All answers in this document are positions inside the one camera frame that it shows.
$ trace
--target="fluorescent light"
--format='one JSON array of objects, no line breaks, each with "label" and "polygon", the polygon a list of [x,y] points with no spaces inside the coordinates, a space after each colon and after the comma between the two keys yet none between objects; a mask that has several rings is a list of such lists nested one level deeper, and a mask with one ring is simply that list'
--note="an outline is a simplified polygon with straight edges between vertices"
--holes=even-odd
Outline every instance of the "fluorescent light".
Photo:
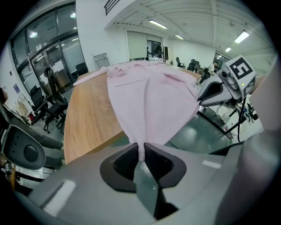
[{"label": "fluorescent light", "polygon": [[36,36],[37,36],[37,32],[32,32],[32,33],[30,34],[30,37],[31,37],[31,38],[36,37]]},{"label": "fluorescent light", "polygon": [[180,39],[182,39],[182,40],[183,40],[183,38],[182,38],[181,36],[179,36],[179,35],[177,35],[177,34],[176,34],[175,36],[177,36],[178,38],[180,38]]},{"label": "fluorescent light", "polygon": [[42,59],[43,58],[43,56],[41,56],[39,59],[37,59],[36,61],[38,62],[40,59]]},{"label": "fluorescent light", "polygon": [[162,28],[164,28],[164,29],[167,29],[167,28],[168,28],[168,27],[166,27],[166,26],[163,26],[163,25],[160,24],[160,23],[155,22],[154,20],[149,20],[149,22],[150,22],[150,23],[153,23],[153,24],[155,24],[155,25],[157,25],[157,26],[160,26],[160,27],[162,27]]},{"label": "fluorescent light", "polygon": [[249,34],[246,31],[243,31],[238,38],[236,38],[235,42],[236,43],[240,43],[241,41],[243,41],[245,38],[249,37]]}]

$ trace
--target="table top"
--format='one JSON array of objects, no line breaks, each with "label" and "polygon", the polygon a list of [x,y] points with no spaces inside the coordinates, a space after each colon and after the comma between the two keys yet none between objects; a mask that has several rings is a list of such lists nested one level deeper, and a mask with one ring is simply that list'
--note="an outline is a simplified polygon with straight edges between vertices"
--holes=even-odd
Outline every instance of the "table top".
[{"label": "table top", "polygon": [[[182,70],[195,78],[200,77],[192,71],[167,66]],[[86,73],[79,79],[93,72]],[[98,152],[124,135],[109,100],[106,73],[74,87],[65,120],[66,163],[84,154]]]}]

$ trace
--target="white robotic device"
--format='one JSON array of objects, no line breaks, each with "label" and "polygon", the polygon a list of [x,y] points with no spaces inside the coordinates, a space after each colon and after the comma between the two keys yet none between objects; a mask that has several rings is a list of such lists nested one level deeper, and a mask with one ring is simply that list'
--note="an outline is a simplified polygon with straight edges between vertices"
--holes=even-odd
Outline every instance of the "white robotic device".
[{"label": "white robotic device", "polygon": [[256,72],[243,56],[224,62],[217,75],[203,84],[198,101],[207,107],[224,105],[235,107],[254,88]]}]

